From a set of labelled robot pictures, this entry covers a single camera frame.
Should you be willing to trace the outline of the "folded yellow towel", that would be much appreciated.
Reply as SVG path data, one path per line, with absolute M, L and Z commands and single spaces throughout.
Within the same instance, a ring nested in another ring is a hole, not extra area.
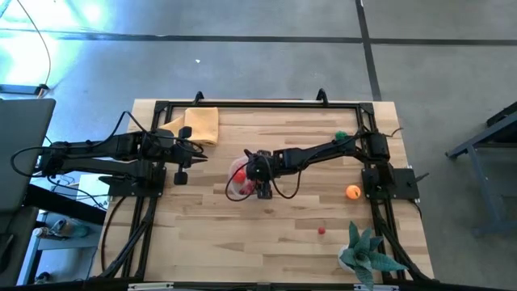
M 191 127 L 189 139 L 202 146 L 216 146 L 219 137 L 218 108 L 187 108 L 185 112 L 171 122 L 165 123 L 161 129 L 170 130 L 175 136 L 183 127 Z

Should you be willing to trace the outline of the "black aluminium table frame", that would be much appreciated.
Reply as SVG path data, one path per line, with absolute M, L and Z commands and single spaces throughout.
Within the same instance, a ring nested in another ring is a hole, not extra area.
M 346 108 L 314 101 L 223 100 L 218 144 L 205 149 L 184 186 L 167 182 L 158 200 L 144 278 L 147 281 L 353 283 L 338 264 L 353 221 L 372 225 L 370 203 L 346 197 L 360 185 L 362 164 L 338 158 L 312 165 L 301 181 L 278 180 L 270 200 L 232 202 L 224 188 L 231 163 L 244 149 L 306 148 L 336 132 L 356 132 L 360 103 Z M 319 234 L 317 229 L 325 227 Z

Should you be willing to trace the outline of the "green succulent in white pot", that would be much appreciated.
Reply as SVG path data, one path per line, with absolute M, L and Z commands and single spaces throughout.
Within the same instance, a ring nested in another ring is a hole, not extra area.
M 351 221 L 348 227 L 349 243 L 338 253 L 338 263 L 341 267 L 351 269 L 357 279 L 373 291 L 375 282 L 372 272 L 405 271 L 408 268 L 385 254 L 376 251 L 383 242 L 382 237 L 372 237 L 372 230 L 367 228 L 362 234 L 356 224 Z

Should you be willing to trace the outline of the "clear plastic tupperware container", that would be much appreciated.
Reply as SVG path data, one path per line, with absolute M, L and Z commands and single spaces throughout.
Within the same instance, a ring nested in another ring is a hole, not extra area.
M 247 163 L 248 163 L 248 158 L 246 156 L 242 156 L 240 158 L 235 159 L 229 167 L 228 181 L 227 181 L 228 186 L 225 188 L 225 195 L 230 200 L 242 201 L 247 198 L 256 198 L 257 197 L 256 184 L 255 184 L 255 191 L 252 195 L 243 196 L 243 195 L 239 194 L 239 190 L 241 189 L 242 185 L 251 180 L 246 178 L 246 181 L 244 183 L 234 183 L 233 182 L 234 175 L 237 173 L 238 170 L 241 170 L 241 169 L 246 170 Z

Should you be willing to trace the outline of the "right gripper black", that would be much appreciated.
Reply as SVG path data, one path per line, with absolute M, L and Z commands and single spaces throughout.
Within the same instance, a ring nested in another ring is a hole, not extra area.
M 279 151 L 259 150 L 252 153 L 244 149 L 248 158 L 246 165 L 246 178 L 249 180 L 271 180 L 280 176 L 281 154 Z M 269 181 L 257 183 L 257 197 L 259 199 L 271 199 L 272 190 Z

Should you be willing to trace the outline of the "blue grey metal table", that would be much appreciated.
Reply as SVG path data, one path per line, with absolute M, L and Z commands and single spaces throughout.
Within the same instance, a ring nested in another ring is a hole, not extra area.
M 445 156 L 451 160 L 467 154 L 479 183 L 489 220 L 486 225 L 473 228 L 473 235 L 480 237 L 486 234 L 503 234 L 517 230 L 517 220 L 505 218 L 502 196 L 497 196 L 490 189 L 490 180 L 483 171 L 478 155 L 480 148 L 517 149 L 517 101 L 491 116 L 485 122 L 485 128 L 480 133 L 445 152 Z

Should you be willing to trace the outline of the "grey cart top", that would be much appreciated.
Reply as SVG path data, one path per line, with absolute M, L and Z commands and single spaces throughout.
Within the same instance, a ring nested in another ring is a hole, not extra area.
M 55 106 L 54 99 L 0 100 L 0 213 L 21 206 Z

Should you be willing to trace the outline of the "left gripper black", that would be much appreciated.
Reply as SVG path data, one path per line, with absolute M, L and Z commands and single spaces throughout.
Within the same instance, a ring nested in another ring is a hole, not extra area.
M 153 143 L 160 149 L 165 161 L 179 165 L 174 174 L 175 185 L 187 184 L 188 173 L 185 169 L 190 168 L 193 164 L 207 161 L 203 146 L 199 142 L 190 140 L 192 128 L 189 126 L 184 126 L 179 130 L 179 137 L 175 137 L 171 131 L 166 129 L 156 129 L 152 135 Z M 196 158 L 187 161 L 187 152 Z

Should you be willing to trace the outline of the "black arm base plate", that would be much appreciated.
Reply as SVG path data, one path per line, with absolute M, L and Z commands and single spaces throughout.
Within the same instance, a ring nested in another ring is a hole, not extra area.
M 368 199 L 417 200 L 420 198 L 414 171 L 410 168 L 367 168 L 361 172 Z
M 109 186 L 109 196 L 160 197 L 166 180 L 166 168 L 153 164 L 138 166 L 132 174 L 101 175 Z

